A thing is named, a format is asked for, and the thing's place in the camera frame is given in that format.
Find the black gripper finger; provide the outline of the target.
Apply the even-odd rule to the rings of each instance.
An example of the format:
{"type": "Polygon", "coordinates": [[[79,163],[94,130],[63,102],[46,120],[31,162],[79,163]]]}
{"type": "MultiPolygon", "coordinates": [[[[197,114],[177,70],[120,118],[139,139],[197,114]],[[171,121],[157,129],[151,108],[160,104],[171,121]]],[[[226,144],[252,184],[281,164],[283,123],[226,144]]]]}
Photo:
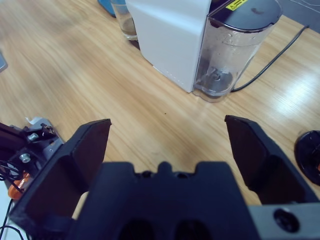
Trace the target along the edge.
{"type": "Polygon", "coordinates": [[[67,232],[106,152],[110,119],[81,125],[36,175],[9,214],[26,232],[67,232]]]}
{"type": "Polygon", "coordinates": [[[243,181],[263,205],[319,202],[286,154],[257,122],[234,115],[226,115],[224,121],[243,181]]]}

